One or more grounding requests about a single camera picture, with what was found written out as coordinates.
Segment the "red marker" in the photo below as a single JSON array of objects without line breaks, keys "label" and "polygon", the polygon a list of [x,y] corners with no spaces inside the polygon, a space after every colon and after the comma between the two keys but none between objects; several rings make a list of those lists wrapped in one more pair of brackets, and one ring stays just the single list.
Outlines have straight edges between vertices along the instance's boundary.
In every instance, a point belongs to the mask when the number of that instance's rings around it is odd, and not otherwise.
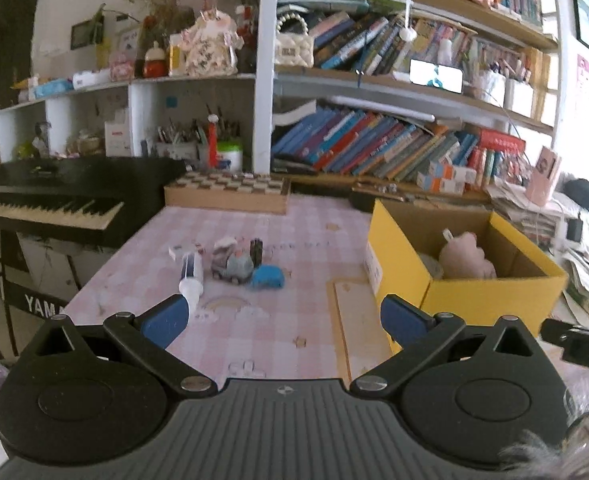
[{"label": "red marker", "polygon": [[219,122],[218,116],[208,115],[208,167],[211,170],[216,168],[216,123]]}]

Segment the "smartphone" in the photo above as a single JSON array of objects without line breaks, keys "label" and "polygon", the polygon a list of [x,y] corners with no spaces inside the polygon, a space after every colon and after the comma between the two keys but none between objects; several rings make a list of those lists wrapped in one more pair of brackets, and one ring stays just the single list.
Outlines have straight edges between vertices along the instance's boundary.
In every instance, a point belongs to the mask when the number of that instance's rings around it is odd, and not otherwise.
[{"label": "smartphone", "polygon": [[417,85],[443,88],[460,94],[463,91],[463,70],[412,59],[410,81]]}]

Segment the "handbag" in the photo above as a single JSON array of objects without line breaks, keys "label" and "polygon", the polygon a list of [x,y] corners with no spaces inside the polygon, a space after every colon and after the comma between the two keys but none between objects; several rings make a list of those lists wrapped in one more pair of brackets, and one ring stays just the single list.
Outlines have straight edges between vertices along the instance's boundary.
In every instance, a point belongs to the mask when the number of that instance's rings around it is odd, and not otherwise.
[{"label": "handbag", "polygon": [[[303,25],[303,34],[281,32],[285,22],[298,20]],[[274,64],[287,66],[314,66],[314,38],[308,35],[308,24],[296,12],[288,12],[276,22]]]}]

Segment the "bottle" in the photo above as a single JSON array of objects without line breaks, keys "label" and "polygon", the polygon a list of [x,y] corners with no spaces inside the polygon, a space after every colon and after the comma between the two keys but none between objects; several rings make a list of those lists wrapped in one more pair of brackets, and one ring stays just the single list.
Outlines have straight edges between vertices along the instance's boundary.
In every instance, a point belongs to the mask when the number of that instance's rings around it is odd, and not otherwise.
[{"label": "bottle", "polygon": [[169,54],[169,61],[168,61],[168,75],[171,77],[174,77],[177,75],[184,75],[186,72],[186,69],[185,69],[184,64],[182,62],[183,52],[181,52],[181,49],[179,47],[182,40],[183,40],[183,37],[181,36],[181,34],[171,34],[170,35],[170,48],[169,48],[170,54]]},{"label": "bottle", "polygon": [[155,41],[152,48],[145,53],[143,77],[165,77],[166,75],[168,75],[166,53],[159,47],[159,43]]}]

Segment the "silver screw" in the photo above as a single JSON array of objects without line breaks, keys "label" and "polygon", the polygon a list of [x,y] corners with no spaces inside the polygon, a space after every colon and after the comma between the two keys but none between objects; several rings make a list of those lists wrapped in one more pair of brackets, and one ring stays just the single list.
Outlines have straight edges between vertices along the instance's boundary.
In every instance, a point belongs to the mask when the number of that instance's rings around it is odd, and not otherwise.
[{"label": "silver screw", "polygon": [[207,377],[200,375],[186,377],[181,381],[181,388],[187,392],[192,393],[204,392],[208,390],[211,385],[212,381],[210,381]]},{"label": "silver screw", "polygon": [[380,392],[388,387],[388,381],[376,375],[365,375],[356,380],[356,387],[364,392]]}]

